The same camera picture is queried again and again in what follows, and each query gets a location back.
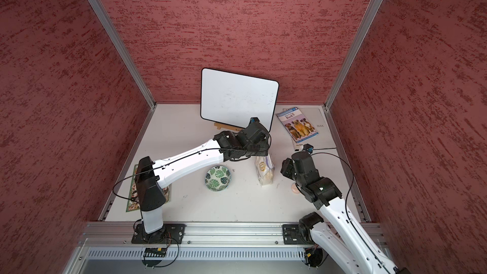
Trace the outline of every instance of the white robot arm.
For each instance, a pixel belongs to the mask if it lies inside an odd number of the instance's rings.
[[[303,240],[322,247],[346,274],[407,274],[375,245],[360,221],[347,209],[341,192],[329,178],[320,177],[306,144],[300,151],[283,161],[281,174],[294,180],[305,198],[337,230],[341,239],[331,232],[328,223],[316,212],[300,219],[299,232]]]
[[[247,128],[239,133],[222,131],[213,139],[182,154],[152,161],[139,161],[135,185],[142,213],[142,229],[149,235],[164,233],[162,205],[166,202],[162,188],[200,168],[236,160],[240,157],[268,155],[269,132],[252,118]],[[346,274],[407,274],[398,270],[393,261],[370,239],[360,222],[347,210],[345,200],[335,184],[320,177],[310,153],[313,147],[283,161],[281,173],[296,182],[305,198],[330,222],[341,236],[333,234],[327,223],[316,212],[300,219],[299,230],[304,240],[313,240],[322,247]]]
[[[182,154],[156,161],[149,157],[141,159],[135,174],[135,186],[145,233],[160,231],[164,225],[164,187],[205,166],[241,157],[266,156],[269,138],[269,132],[259,119],[252,118],[247,128],[238,133],[222,131],[208,142]]]

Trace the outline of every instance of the green leaf-patterned bowl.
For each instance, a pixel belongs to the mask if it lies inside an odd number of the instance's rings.
[[[230,170],[225,166],[215,166],[204,176],[204,184],[208,189],[218,192],[228,187],[232,180]]]

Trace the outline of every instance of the white dry-erase board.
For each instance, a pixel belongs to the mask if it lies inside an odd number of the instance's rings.
[[[257,77],[203,69],[201,117],[245,128],[257,117],[270,131],[279,83]]]

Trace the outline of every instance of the book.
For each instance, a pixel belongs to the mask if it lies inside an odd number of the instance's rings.
[[[299,143],[318,135],[318,131],[297,107],[276,114],[294,142]]]
[[[138,166],[139,165],[136,164],[133,167],[133,174],[134,175],[137,173],[137,167]],[[169,184],[169,186],[163,188],[162,192],[164,193],[164,197],[166,197],[166,203],[168,203],[171,200],[170,199],[171,198],[171,184]],[[130,184],[129,197],[130,197],[130,199],[135,198],[138,201],[137,187],[135,186],[135,176],[132,177],[132,182]],[[140,208],[139,203],[129,200],[127,202],[127,209],[125,210],[125,212],[135,211],[135,210],[138,210],[139,208]]]

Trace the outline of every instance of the small pink object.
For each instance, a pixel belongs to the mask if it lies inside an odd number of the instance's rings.
[[[293,183],[293,185],[291,186],[291,190],[295,193],[295,194],[299,194],[300,193],[300,190],[296,187],[296,183]]]

